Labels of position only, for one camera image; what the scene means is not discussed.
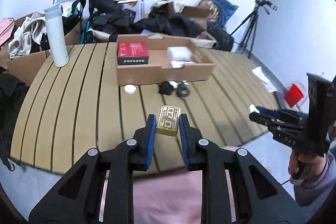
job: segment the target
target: red box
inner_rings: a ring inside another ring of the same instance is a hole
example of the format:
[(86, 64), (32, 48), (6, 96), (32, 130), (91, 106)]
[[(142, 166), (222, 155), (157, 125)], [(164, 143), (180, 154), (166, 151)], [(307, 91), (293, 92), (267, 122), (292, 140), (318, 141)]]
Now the red box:
[(149, 54), (146, 43), (119, 43), (118, 65), (146, 65)]

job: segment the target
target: white floor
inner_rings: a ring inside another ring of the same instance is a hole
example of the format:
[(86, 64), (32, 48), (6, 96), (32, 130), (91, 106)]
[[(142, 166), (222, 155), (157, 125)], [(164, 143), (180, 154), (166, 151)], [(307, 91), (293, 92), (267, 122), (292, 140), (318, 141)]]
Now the white floor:
[[(266, 133), (243, 146), (252, 153), (259, 162), (270, 169), (274, 178), (283, 184), (289, 179), (287, 173), (291, 149), (272, 139), (271, 133)], [(18, 209), (28, 219), (28, 215), (38, 201), (60, 179), (60, 175), (44, 172), (29, 166), (18, 166), (10, 172), (0, 163), (0, 181), (6, 194)], [(287, 182), (283, 185), (294, 198), (293, 185)]]

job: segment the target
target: person's arm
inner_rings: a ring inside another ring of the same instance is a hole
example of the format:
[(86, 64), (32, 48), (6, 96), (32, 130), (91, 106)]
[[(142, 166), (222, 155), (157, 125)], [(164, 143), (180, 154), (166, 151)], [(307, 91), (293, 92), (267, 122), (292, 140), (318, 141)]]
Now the person's arm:
[(336, 182), (335, 157), (328, 152), (324, 157), (298, 155), (292, 151), (288, 172), (298, 172), (298, 160), (311, 163), (310, 172), (303, 184), (294, 186), (295, 200), (303, 209), (307, 220), (321, 207)]

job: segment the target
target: black tripod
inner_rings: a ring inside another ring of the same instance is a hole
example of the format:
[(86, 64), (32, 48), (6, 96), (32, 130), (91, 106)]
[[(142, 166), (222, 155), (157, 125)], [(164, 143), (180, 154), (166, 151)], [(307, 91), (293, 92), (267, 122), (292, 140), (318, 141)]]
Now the black tripod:
[(275, 11), (278, 9), (277, 6), (275, 6), (274, 4), (272, 4), (268, 0), (262, 0), (262, 1), (256, 0), (255, 3), (256, 3), (256, 6), (254, 7), (253, 12), (251, 14), (249, 14), (247, 16), (247, 18), (245, 18), (242, 21), (242, 23), (230, 34), (230, 35), (233, 35), (236, 32), (236, 30), (238, 30), (242, 25), (244, 25), (244, 23), (246, 21), (250, 20), (248, 29), (247, 29), (247, 31), (246, 31), (243, 39), (239, 43), (239, 46), (238, 46), (238, 50), (240, 50), (241, 48), (243, 48), (242, 53), (244, 53), (244, 51), (245, 51), (245, 49), (247, 47), (248, 41), (250, 39), (251, 33), (252, 33), (252, 31), (254, 32), (253, 33), (252, 44), (251, 44), (251, 50), (249, 52), (248, 59), (251, 58), (253, 44), (254, 44), (254, 40), (255, 40), (255, 33), (257, 31), (257, 23), (258, 23), (258, 18), (259, 18), (259, 13), (258, 13), (259, 7), (263, 7), (268, 15), (270, 14), (270, 12), (266, 9), (266, 7), (264, 7), (265, 5), (268, 5), (269, 7), (272, 8), (272, 10), (275, 10)]

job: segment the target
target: red bucket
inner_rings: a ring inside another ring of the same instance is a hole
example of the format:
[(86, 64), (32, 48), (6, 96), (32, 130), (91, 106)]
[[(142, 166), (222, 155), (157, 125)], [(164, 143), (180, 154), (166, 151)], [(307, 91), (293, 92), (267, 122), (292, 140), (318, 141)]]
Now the red bucket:
[(303, 98), (302, 91), (296, 84), (293, 83), (285, 96), (285, 101), (287, 102), (289, 107), (294, 107), (302, 98)]

